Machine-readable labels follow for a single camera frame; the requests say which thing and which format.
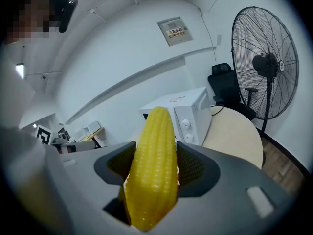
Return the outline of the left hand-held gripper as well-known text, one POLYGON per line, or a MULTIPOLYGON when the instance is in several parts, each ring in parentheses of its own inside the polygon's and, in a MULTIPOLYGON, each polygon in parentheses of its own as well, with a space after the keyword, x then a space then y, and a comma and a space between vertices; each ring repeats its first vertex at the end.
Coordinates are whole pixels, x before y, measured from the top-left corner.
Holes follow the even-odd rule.
POLYGON ((38 125, 36 138, 43 144, 54 146, 59 154, 75 153, 95 149, 94 141, 75 142, 69 141, 65 133, 55 133, 52 130, 38 125))

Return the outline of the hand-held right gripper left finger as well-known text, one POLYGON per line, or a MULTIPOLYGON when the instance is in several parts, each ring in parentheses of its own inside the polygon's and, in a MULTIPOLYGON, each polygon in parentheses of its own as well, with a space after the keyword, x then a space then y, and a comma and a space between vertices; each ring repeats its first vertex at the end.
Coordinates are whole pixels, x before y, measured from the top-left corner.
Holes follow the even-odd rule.
POLYGON ((135 142, 96 150, 59 154, 48 147, 46 172, 70 221, 71 235, 134 235, 121 200, 134 157, 135 142))

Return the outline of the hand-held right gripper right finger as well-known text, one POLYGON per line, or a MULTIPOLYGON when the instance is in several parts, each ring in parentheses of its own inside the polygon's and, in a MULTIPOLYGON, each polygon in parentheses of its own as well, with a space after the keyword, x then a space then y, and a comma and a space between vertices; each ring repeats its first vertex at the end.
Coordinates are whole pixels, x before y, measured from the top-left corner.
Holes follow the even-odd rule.
POLYGON ((265 235, 295 204, 244 159, 183 142, 177 154, 178 201, 157 224, 158 235, 265 235))

